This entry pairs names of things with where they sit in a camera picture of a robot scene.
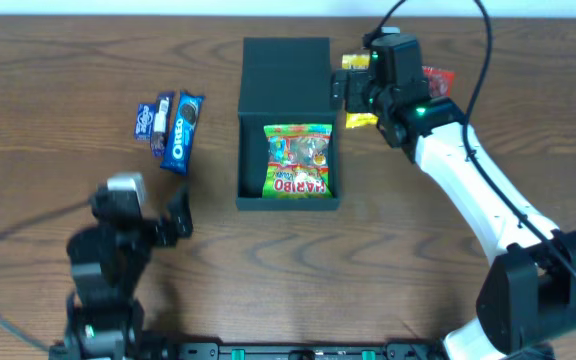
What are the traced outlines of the yellow sunflower seed bag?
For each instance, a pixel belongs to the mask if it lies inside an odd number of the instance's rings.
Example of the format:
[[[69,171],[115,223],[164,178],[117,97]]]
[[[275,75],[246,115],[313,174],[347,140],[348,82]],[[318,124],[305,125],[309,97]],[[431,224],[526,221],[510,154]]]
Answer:
[[[347,70],[365,70],[369,66],[368,54],[344,54],[342,56],[342,68]],[[377,117],[372,113],[346,113],[346,127],[359,128],[376,125]]]

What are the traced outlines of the red dried fruit bag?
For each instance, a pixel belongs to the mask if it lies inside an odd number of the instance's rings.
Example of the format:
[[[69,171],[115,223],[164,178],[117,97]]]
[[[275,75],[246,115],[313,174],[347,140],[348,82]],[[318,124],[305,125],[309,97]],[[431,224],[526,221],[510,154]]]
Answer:
[[[449,96],[455,79],[455,72],[436,67],[423,66],[425,77],[429,82],[429,93],[432,97]]]

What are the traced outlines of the green Haribo gummy bag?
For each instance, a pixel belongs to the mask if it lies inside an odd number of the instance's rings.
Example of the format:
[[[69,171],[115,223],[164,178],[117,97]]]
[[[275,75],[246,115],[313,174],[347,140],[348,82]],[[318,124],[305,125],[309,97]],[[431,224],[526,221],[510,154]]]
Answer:
[[[263,198],[331,198],[329,144],[331,124],[266,125],[268,164]]]

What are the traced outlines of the blue Oreo cookie pack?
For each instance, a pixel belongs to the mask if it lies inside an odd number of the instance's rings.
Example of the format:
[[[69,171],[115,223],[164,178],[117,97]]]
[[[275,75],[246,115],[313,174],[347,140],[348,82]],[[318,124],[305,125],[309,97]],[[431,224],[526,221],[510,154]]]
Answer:
[[[186,175],[194,136],[205,97],[180,93],[179,104],[160,167]]]

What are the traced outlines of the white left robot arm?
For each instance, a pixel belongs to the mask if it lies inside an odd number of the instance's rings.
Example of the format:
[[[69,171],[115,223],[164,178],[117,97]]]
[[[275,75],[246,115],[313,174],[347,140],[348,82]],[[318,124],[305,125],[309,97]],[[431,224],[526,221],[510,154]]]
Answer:
[[[73,235],[66,251],[79,306],[68,300],[68,359],[144,359],[162,347],[142,346],[144,311],[135,297],[155,248],[173,248],[193,233],[183,186],[158,218],[142,215],[136,190],[104,186],[89,200],[97,223]]]

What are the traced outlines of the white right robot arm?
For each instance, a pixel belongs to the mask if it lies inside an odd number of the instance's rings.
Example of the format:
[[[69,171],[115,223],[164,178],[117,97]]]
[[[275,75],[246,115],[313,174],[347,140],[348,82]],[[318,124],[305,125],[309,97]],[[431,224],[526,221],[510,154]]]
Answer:
[[[366,68],[338,70],[332,91],[371,113],[387,144],[432,178],[478,239],[490,269],[476,315],[442,342],[448,359],[534,359],[576,331],[576,230],[564,232],[513,186],[478,141],[466,112],[434,97],[411,34],[364,37]]]

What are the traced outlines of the blue Eclipse gum pack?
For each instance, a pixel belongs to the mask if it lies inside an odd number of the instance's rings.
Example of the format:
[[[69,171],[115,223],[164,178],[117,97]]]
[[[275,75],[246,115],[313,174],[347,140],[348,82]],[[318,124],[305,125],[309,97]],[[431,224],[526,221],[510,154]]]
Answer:
[[[155,116],[155,104],[138,105],[134,126],[134,138],[138,141],[149,141]]]

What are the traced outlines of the black open gift box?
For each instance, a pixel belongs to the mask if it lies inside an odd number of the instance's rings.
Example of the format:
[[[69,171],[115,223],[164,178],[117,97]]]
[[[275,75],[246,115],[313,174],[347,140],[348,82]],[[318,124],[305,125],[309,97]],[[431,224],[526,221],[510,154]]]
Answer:
[[[334,126],[330,40],[246,38],[238,104],[239,158],[236,206],[241,211],[332,211],[341,202],[338,131],[329,145],[329,198],[262,196],[269,158],[266,125],[322,123]]]

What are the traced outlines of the dark blue chocolate bar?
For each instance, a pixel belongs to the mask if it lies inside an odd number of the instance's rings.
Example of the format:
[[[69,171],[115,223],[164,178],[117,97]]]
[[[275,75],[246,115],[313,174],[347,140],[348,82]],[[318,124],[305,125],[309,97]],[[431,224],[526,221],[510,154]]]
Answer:
[[[155,157],[161,157],[166,148],[168,122],[173,99],[174,93],[172,91],[160,93],[157,97],[150,137],[150,148]]]

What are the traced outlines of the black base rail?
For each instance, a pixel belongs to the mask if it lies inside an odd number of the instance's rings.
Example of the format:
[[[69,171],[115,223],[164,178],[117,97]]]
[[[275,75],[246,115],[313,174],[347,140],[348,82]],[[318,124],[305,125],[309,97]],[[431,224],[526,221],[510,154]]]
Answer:
[[[219,345],[209,342],[145,342],[121,355],[117,350],[93,353],[66,345],[53,345],[49,360],[143,359],[143,360],[445,360],[441,346],[432,343],[386,345]]]

